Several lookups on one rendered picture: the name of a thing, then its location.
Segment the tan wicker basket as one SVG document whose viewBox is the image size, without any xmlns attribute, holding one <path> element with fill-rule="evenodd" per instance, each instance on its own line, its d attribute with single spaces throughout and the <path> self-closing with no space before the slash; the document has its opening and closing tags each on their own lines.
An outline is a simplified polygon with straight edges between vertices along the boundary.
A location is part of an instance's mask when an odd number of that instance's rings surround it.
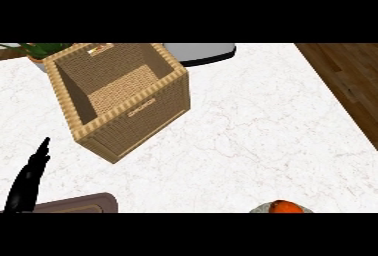
<svg viewBox="0 0 378 256">
<path fill-rule="evenodd" d="M 77 43 L 43 63 L 76 142 L 119 162 L 191 109 L 187 68 L 160 43 Z"/>
</svg>

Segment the brown placemat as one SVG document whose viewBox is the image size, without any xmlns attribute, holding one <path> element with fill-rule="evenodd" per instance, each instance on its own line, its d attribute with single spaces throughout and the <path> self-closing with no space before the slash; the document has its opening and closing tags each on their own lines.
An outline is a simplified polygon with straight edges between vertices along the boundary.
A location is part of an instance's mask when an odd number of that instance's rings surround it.
<svg viewBox="0 0 378 256">
<path fill-rule="evenodd" d="M 110 193 L 98 193 L 70 199 L 42 203 L 35 208 L 36 213 L 117 213 L 119 203 Z"/>
</svg>

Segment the potted green plant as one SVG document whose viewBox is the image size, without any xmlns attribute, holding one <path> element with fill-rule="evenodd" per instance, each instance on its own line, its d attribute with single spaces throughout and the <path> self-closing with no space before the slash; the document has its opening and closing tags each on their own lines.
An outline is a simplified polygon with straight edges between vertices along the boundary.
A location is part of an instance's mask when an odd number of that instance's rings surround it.
<svg viewBox="0 0 378 256">
<path fill-rule="evenodd" d="M 46 71 L 43 59 L 73 46 L 73 43 L 20 43 L 10 46 L 0 43 L 0 47 L 27 55 L 42 71 Z"/>
</svg>

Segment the grey appliance with black base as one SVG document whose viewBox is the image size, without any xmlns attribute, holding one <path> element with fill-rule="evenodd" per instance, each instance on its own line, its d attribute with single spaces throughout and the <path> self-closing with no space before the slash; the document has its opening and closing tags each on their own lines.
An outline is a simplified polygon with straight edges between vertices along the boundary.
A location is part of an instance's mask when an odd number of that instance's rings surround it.
<svg viewBox="0 0 378 256">
<path fill-rule="evenodd" d="M 235 43 L 165 43 L 163 46 L 185 67 L 206 65 L 235 56 Z"/>
</svg>

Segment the orange fruit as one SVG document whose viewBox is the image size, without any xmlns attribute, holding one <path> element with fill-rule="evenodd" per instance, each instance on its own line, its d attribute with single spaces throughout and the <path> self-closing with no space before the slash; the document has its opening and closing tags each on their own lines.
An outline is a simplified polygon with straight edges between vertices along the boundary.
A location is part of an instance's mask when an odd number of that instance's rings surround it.
<svg viewBox="0 0 378 256">
<path fill-rule="evenodd" d="M 300 206 L 286 200 L 277 200 L 271 204 L 269 208 L 271 213 L 303 213 Z"/>
</svg>

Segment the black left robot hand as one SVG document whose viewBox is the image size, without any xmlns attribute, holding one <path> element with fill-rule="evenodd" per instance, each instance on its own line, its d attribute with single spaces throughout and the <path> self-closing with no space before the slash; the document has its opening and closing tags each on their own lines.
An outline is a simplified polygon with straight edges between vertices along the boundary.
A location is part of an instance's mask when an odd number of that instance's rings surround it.
<svg viewBox="0 0 378 256">
<path fill-rule="evenodd" d="M 20 171 L 8 195 L 4 210 L 7 214 L 32 213 L 35 211 L 41 179 L 45 173 L 46 164 L 51 160 L 49 142 L 51 138 L 46 137 L 36 153 L 30 156 L 27 165 Z"/>
</svg>

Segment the pale grey bowl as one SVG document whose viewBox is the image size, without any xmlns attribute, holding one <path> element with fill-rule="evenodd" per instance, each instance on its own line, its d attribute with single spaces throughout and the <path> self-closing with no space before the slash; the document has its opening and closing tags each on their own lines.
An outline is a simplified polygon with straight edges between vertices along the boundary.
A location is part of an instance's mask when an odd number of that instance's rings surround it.
<svg viewBox="0 0 378 256">
<path fill-rule="evenodd" d="M 269 213 L 269 208 L 271 208 L 271 204 L 274 202 L 268 202 L 268 203 L 264 203 L 261 206 L 258 206 L 252 211 L 250 213 Z M 302 208 L 302 210 L 305 211 L 305 213 L 314 213 L 314 211 L 306 208 L 305 206 L 299 205 L 299 207 Z"/>
</svg>

